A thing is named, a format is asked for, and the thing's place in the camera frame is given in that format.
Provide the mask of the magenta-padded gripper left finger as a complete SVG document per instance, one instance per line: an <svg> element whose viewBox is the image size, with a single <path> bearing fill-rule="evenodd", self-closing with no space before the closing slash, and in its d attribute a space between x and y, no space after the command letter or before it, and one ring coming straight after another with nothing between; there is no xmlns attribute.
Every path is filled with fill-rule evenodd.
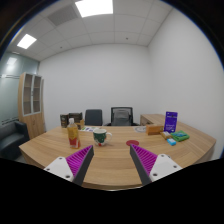
<svg viewBox="0 0 224 224"><path fill-rule="evenodd" d="M68 157L58 157L45 171L81 186L94 156L93 146L87 146Z"/></svg>

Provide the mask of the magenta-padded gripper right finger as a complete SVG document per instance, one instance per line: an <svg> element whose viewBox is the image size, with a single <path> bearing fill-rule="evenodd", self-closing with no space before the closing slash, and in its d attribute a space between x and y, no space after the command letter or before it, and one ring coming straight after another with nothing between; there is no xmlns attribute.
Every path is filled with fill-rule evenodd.
<svg viewBox="0 0 224 224"><path fill-rule="evenodd" d="M156 155L134 144L130 145L130 155L143 185L181 170L181 167L168 155Z"/></svg>

